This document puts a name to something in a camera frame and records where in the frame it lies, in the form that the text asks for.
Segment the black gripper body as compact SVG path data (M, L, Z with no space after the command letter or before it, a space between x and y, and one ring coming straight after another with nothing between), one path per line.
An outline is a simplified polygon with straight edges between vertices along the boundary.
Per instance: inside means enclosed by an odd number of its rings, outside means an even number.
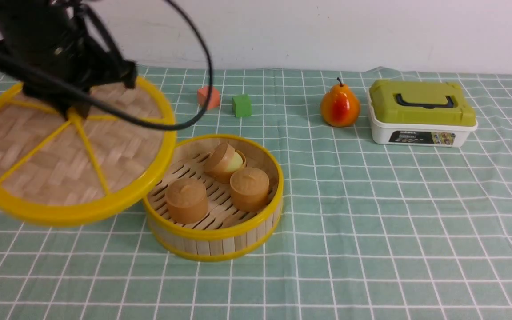
M137 67L122 57L96 12L80 0L0 0L0 54L89 93L95 86L136 87ZM0 72L22 82L23 95L67 118L87 117L91 105L48 81L0 62Z

